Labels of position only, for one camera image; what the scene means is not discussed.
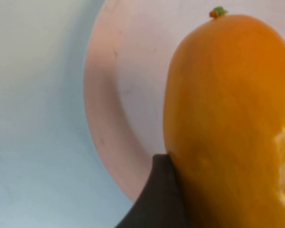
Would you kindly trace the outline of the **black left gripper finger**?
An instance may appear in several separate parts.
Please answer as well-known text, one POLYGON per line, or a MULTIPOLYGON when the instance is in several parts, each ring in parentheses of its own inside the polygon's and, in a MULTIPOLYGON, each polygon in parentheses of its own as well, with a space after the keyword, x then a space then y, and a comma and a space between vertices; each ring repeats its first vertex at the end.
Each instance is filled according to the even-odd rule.
POLYGON ((152 170, 140 196, 116 227, 188 227, 174 166, 167 154, 153 156, 152 170))

